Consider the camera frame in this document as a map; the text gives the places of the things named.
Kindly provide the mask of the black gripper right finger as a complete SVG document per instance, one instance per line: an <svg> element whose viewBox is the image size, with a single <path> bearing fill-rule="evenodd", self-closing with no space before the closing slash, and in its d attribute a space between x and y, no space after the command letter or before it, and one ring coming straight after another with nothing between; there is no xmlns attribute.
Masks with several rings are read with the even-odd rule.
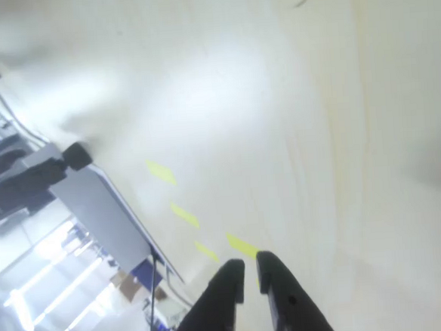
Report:
<svg viewBox="0 0 441 331"><path fill-rule="evenodd" d="M256 256L259 289L269 300L273 331L334 331L278 256L268 251Z"/></svg>

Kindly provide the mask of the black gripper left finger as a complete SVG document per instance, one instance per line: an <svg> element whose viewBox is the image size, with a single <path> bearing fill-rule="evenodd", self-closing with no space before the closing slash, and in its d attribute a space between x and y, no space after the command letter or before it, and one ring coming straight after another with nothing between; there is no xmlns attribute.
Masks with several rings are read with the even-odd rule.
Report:
<svg viewBox="0 0 441 331"><path fill-rule="evenodd" d="M176 331L235 331L236 306L244 302L244 276L242 259L223 264Z"/></svg>

